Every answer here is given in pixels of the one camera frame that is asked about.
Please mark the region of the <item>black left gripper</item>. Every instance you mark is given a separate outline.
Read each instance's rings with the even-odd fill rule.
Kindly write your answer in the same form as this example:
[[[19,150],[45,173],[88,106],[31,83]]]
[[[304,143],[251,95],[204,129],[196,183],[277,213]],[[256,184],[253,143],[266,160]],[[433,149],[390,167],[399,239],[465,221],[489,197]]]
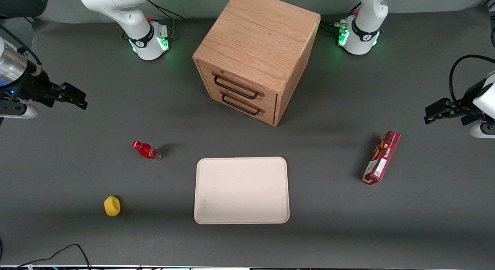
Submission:
[[[482,121],[482,115],[488,114],[488,82],[482,79],[468,88],[457,106],[450,99],[439,99],[424,108],[424,122],[429,125],[437,120],[461,117],[463,126]]]

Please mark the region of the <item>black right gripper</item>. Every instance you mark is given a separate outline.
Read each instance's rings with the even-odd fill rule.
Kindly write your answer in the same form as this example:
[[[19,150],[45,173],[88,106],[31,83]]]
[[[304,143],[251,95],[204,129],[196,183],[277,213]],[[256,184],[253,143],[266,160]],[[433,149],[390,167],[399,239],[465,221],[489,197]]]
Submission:
[[[86,93],[70,83],[57,85],[49,79],[46,72],[38,76],[30,73],[21,81],[19,98],[26,101],[35,101],[49,108],[53,108],[55,101],[74,104],[82,110],[86,110],[88,103],[85,101]]]

